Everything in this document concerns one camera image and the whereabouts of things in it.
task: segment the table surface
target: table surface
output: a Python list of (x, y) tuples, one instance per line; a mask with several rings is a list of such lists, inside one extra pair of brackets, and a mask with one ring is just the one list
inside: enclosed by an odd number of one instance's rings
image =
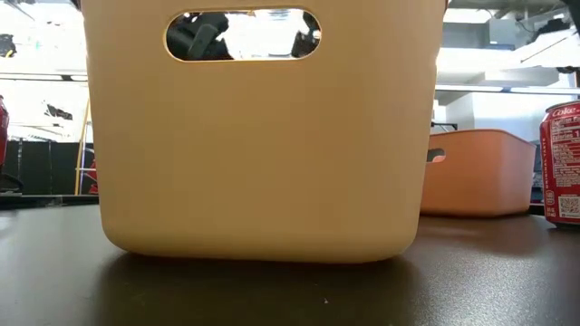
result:
[(376, 264), (127, 254), (97, 206), (0, 212), (0, 325), (577, 325), (580, 233), (423, 217)]

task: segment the red soda can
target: red soda can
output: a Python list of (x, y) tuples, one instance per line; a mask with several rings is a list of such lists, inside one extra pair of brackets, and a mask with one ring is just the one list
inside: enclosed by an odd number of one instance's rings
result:
[(546, 110), (540, 148), (546, 219), (580, 225), (580, 101)]
[(8, 142), (8, 110), (4, 105), (4, 97), (0, 95), (0, 173), (6, 157), (6, 144)]

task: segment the storage bin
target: storage bin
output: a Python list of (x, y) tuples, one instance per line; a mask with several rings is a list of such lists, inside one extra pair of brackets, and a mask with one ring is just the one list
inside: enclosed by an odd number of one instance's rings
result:
[[(444, 6), (84, 1), (106, 235), (159, 256), (361, 263), (402, 252), (418, 224)], [(310, 56), (183, 62), (167, 50), (169, 22), (186, 11), (277, 7), (317, 18)]]
[(508, 132), (475, 129), (431, 135), (421, 213), (503, 216), (529, 209), (536, 146)]

